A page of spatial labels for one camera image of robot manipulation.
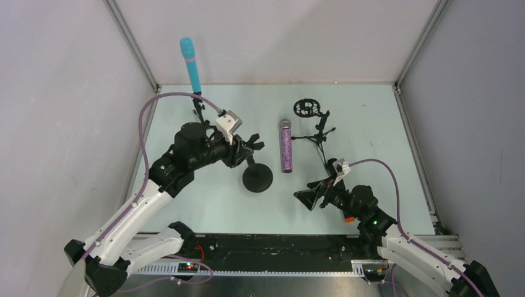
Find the round base mic stand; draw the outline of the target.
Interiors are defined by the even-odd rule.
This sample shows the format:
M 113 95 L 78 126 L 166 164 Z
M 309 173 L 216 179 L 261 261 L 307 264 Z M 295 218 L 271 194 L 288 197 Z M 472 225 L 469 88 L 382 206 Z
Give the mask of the round base mic stand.
M 248 167 L 242 175 L 244 187 L 253 193 L 262 193 L 268 190 L 273 182 L 272 170 L 263 163 L 256 163 L 253 155 L 250 155 L 246 162 Z

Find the black microphone orange end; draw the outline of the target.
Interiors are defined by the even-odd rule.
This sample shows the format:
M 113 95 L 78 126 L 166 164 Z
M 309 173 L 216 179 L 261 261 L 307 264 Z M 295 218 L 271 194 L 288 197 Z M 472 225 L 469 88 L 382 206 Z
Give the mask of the black microphone orange end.
M 356 220 L 353 210 L 345 209 L 342 211 L 342 214 L 346 223 L 352 223 Z

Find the purple glitter microphone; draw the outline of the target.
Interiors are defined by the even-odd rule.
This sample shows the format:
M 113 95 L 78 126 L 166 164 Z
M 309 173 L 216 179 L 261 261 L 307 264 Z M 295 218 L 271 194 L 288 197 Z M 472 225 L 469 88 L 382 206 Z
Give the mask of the purple glitter microphone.
M 282 119 L 279 127 L 282 171 L 291 173 L 293 171 L 291 122 L 288 119 Z

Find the black tripod mic stand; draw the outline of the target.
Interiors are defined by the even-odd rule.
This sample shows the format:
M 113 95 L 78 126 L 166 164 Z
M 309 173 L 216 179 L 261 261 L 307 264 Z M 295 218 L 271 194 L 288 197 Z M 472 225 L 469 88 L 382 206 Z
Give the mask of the black tripod mic stand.
M 205 110 L 204 102 L 199 98 L 193 98 L 194 114 L 197 116 L 201 124 L 206 128 L 210 128 L 210 121 L 204 119 L 202 112 Z

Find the shock mount tripod stand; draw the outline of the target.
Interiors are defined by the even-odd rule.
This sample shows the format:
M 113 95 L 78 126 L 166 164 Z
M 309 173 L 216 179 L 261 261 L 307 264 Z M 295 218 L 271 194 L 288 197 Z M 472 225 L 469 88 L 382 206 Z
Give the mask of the shock mount tripod stand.
M 302 98 L 293 105 L 295 116 L 303 119 L 315 118 L 317 123 L 314 126 L 315 132 L 310 135 L 292 136 L 292 140 L 309 140 L 314 143 L 319 150 L 321 160 L 325 169 L 328 168 L 328 161 L 324 151 L 324 143 L 327 141 L 328 134 L 334 132 L 336 128 L 326 129 L 326 124 L 331 112 L 322 111 L 321 104 L 314 98 Z

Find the blue toy microphone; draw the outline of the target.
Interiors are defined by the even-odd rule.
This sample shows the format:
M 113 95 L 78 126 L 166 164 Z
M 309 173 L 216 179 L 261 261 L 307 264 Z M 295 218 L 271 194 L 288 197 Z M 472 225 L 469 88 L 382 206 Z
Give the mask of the blue toy microphone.
M 189 37 L 182 38 L 180 40 L 180 50 L 186 64 L 193 93 L 200 95 L 202 92 L 201 82 L 196 65 L 196 51 L 192 39 Z

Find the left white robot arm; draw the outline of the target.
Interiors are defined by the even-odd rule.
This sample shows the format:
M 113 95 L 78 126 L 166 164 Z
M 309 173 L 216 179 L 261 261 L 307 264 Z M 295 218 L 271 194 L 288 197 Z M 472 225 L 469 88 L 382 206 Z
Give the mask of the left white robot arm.
M 211 136 L 207 135 L 209 129 L 213 131 Z M 195 171 L 218 161 L 235 168 L 263 147 L 259 134 L 243 140 L 226 124 L 182 125 L 168 150 L 149 165 L 139 190 L 94 235 L 83 241 L 72 239 L 65 245 L 70 264 L 82 267 L 81 281 L 97 296 L 112 296 L 140 268 L 179 252 L 192 233 L 181 222 L 172 223 L 141 244 L 133 246 L 130 241 L 153 215 L 194 181 Z

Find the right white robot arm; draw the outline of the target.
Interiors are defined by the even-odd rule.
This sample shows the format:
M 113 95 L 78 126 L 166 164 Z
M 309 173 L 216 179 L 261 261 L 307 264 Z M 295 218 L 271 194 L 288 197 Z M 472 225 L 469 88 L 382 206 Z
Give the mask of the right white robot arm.
M 473 260 L 468 264 L 402 232 L 401 224 L 379 208 L 370 186 L 358 185 L 348 190 L 330 177 L 309 183 L 307 187 L 294 192 L 294 197 L 309 210 L 321 199 L 321 207 L 334 205 L 346 217 L 357 220 L 359 238 L 366 249 L 400 266 L 438 296 L 499 295 L 488 270 L 480 262 Z

